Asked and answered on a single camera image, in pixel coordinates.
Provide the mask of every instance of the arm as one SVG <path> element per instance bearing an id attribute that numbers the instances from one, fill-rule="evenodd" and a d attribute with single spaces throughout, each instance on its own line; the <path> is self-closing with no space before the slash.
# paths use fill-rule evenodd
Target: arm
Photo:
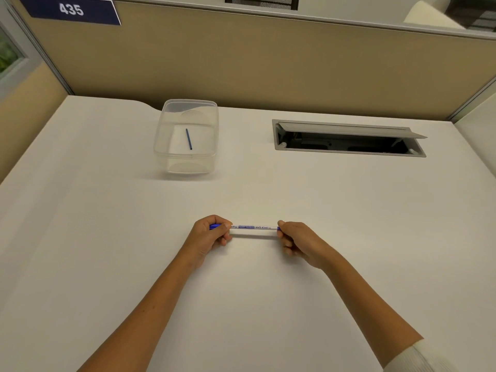
<path id="1" fill-rule="evenodd" d="M 383 368 L 422 339 L 342 255 L 308 226 L 283 221 L 278 224 L 282 232 L 277 234 L 285 252 L 301 256 L 329 277 Z"/>
<path id="2" fill-rule="evenodd" d="M 223 223 L 209 230 L 213 223 Z M 145 372 L 191 273 L 210 250 L 232 239 L 231 222 L 216 215 L 195 223 L 177 256 L 143 300 L 78 372 Z"/>

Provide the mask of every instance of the clear plastic box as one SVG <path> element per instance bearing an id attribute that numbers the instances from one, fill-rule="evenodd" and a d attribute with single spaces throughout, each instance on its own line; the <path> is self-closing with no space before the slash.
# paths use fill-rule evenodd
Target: clear plastic box
<path id="1" fill-rule="evenodd" d="M 207 100 L 165 102 L 153 150 L 167 172 L 205 174 L 214 171 L 219 136 L 219 109 Z"/>

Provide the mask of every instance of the window frame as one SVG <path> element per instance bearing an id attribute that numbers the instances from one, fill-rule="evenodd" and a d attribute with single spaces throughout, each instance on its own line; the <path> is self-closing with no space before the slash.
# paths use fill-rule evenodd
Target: window frame
<path id="1" fill-rule="evenodd" d="M 0 0 L 0 29 L 14 45 L 14 50 L 22 56 L 0 74 L 0 102 L 2 102 L 39 67 L 43 59 L 11 14 L 6 0 Z"/>

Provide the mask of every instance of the number sign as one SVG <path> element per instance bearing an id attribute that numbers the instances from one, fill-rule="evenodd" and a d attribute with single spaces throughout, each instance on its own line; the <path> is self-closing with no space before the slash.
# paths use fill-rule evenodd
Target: number sign
<path id="1" fill-rule="evenodd" d="M 118 25 L 112 0 L 21 0 L 33 18 Z"/>

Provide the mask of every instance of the person's left hand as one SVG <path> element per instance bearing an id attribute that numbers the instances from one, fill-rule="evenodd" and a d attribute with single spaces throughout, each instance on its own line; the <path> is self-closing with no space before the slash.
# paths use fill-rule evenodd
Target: person's left hand
<path id="1" fill-rule="evenodd" d="M 213 224 L 220 226 L 210 230 L 210 225 Z M 232 222 L 218 215 L 210 215 L 196 221 L 177 255 L 191 259 L 195 269 L 199 268 L 208 252 L 220 245 L 225 246 L 232 239 L 229 234 L 231 225 Z"/>

